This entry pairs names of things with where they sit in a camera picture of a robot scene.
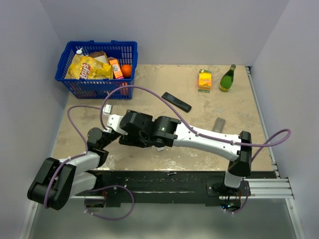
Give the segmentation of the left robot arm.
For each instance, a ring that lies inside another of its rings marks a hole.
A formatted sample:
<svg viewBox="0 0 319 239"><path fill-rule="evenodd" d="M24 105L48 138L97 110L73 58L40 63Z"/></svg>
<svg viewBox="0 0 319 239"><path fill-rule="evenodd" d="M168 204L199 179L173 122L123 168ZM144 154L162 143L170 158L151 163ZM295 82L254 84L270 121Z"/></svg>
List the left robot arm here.
<svg viewBox="0 0 319 239"><path fill-rule="evenodd" d="M104 148L118 139L120 134L113 129L102 131L94 127L88 132L88 150L77 157L44 160L27 192L27 198L46 208L60 210L69 197L88 191L99 195L103 183L89 170L102 166L109 152Z"/></svg>

